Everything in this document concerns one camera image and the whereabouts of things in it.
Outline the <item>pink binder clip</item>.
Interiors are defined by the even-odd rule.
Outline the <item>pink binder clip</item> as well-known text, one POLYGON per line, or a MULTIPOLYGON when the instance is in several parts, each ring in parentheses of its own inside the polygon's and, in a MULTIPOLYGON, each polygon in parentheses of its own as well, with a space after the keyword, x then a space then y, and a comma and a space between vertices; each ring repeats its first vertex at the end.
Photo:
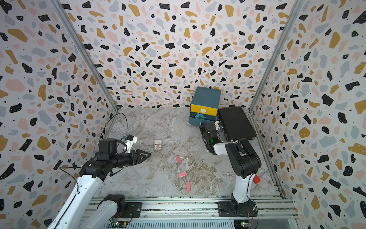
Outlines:
POLYGON ((178 174, 178 177, 179 178, 182 178, 182 177, 185 177, 185 176, 187 176, 187 172, 186 171, 181 172, 181 173, 178 174))
POLYGON ((185 184, 183 186, 181 186, 181 188, 185 187, 187 192, 191 191, 191 184, 190 181, 185 182, 185 184))
POLYGON ((176 159, 177 159, 177 164, 181 164, 182 163, 182 159, 181 159, 180 156, 177 156, 176 159))

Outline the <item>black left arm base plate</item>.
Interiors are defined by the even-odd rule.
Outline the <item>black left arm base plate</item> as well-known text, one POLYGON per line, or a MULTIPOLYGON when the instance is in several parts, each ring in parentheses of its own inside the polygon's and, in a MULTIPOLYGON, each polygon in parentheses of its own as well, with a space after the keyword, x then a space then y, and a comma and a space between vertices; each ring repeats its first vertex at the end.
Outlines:
POLYGON ((126 202, 125 196, 120 194, 109 194, 104 201, 112 201, 117 205, 113 218, 139 218, 142 210, 142 202, 126 202))

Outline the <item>teal drawer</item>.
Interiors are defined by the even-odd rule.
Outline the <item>teal drawer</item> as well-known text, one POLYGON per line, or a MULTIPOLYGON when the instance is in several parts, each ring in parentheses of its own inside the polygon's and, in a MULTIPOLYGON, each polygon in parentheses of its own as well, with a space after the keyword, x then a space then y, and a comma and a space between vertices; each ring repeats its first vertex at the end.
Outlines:
POLYGON ((210 124, 216 121, 216 116, 190 112, 189 124, 193 126, 200 126, 201 124, 210 124))

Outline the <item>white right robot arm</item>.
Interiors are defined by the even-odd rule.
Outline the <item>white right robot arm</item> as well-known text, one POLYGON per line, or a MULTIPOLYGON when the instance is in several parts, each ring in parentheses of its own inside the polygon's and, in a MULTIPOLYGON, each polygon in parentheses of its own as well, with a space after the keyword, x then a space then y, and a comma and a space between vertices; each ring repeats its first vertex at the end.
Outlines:
POLYGON ((246 138, 231 142, 221 141, 214 124, 202 123, 199 129, 208 152, 216 156, 228 156, 236 175, 235 188, 230 201, 231 208, 236 211, 240 208, 247 208, 252 202, 251 186, 260 182, 257 172, 261 168, 262 162, 258 154, 246 138))

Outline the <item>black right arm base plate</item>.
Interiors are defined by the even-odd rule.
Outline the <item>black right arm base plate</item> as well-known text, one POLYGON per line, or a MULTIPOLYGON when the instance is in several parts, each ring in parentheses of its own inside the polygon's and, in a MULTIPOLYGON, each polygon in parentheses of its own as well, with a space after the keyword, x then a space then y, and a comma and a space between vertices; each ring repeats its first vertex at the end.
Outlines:
POLYGON ((257 217, 257 207, 252 200, 237 203, 235 200, 217 203, 219 217, 257 217))

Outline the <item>yellow drawer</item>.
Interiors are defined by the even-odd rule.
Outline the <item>yellow drawer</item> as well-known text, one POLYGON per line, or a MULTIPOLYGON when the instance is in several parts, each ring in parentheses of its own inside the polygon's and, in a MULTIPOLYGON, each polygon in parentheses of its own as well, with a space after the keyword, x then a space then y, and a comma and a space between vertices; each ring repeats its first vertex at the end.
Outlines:
POLYGON ((204 114, 204 115, 211 115, 211 116, 216 116, 217 111, 218 111, 218 108, 206 107, 206 106, 194 105, 194 104, 192 104, 190 106, 190 109, 191 109, 191 112, 200 113, 200 114, 204 114))

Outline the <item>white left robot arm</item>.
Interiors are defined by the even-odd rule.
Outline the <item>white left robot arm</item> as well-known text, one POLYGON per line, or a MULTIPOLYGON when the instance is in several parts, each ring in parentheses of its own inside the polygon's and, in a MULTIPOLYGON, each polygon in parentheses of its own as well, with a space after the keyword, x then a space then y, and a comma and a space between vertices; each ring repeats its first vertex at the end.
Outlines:
POLYGON ((149 152, 132 150, 127 152, 128 145, 122 142, 124 150, 117 152, 118 139, 107 138, 99 142, 99 150, 95 158, 87 161, 79 172, 76 184, 66 203, 48 226, 50 229, 100 229, 111 222, 118 225, 117 218, 139 218, 142 207, 141 202, 127 203, 122 194, 109 194, 97 206, 95 212, 85 221, 81 221, 85 210, 108 176, 114 176, 114 168, 124 169, 143 163, 151 157, 149 152))

